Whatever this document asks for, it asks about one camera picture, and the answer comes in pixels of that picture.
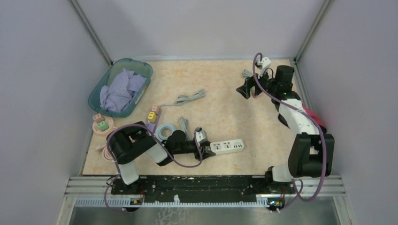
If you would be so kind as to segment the white power strip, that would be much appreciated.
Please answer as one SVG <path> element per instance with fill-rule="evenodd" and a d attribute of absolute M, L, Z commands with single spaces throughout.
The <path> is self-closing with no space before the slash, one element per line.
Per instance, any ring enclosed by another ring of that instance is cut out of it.
<path fill-rule="evenodd" d="M 244 150 L 242 139 L 228 140 L 223 142 L 212 142 L 210 149 L 216 155 L 242 152 Z"/>

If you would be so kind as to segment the purple power strip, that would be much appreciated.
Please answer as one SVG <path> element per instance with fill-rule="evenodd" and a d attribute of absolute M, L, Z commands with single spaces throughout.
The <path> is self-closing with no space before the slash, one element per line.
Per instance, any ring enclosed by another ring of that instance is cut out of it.
<path fill-rule="evenodd" d="M 149 128 L 149 130 L 152 133 L 155 132 L 155 130 L 158 126 L 158 122 L 160 120 L 161 113 L 162 113 L 161 108 L 157 105 L 154 105 L 147 116 L 147 121 L 146 121 L 145 125 L 147 126 L 147 128 Z"/>

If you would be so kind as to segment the yellow plug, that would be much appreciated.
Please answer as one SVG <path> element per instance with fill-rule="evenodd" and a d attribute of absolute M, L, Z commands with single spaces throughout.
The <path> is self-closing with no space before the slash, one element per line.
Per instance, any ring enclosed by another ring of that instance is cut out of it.
<path fill-rule="evenodd" d="M 150 113 L 148 114 L 147 120 L 148 120 L 150 123 L 155 123 L 156 120 L 157 120 L 157 115 L 156 115 L 155 113 L 153 113 L 153 112 L 150 112 Z"/>

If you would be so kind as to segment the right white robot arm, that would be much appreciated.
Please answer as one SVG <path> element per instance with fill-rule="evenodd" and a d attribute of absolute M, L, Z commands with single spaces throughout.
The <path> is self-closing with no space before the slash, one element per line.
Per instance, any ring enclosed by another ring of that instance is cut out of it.
<path fill-rule="evenodd" d="M 294 178 L 320 177 L 323 168 L 326 169 L 325 176 L 331 173 L 334 137 L 327 134 L 319 118 L 303 105 L 298 93 L 293 91 L 293 74 L 293 67 L 278 66 L 272 76 L 264 72 L 255 81 L 252 72 L 244 70 L 242 76 L 245 83 L 236 89 L 245 99 L 261 94 L 262 90 L 270 93 L 271 102 L 279 113 L 279 121 L 295 135 L 288 161 L 270 167 L 266 172 L 269 177 L 264 180 L 264 187 L 270 193 L 277 193 L 283 182 Z"/>

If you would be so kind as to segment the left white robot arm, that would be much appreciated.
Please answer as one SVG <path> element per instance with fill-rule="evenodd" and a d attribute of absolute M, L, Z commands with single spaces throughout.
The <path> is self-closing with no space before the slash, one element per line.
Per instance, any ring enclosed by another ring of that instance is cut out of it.
<path fill-rule="evenodd" d="M 140 190 L 138 170 L 135 159 L 142 154 L 148 154 L 158 166 L 165 166 L 176 162 L 175 155 L 194 154 L 199 166 L 206 158 L 215 156 L 211 150 L 211 142 L 207 140 L 202 128 L 197 128 L 192 140 L 188 139 L 182 130 L 175 130 L 165 140 L 161 141 L 151 130 L 140 121 L 122 126 L 111 132 L 106 137 L 106 148 L 115 160 L 116 168 L 122 188 L 129 194 L 135 194 Z"/>

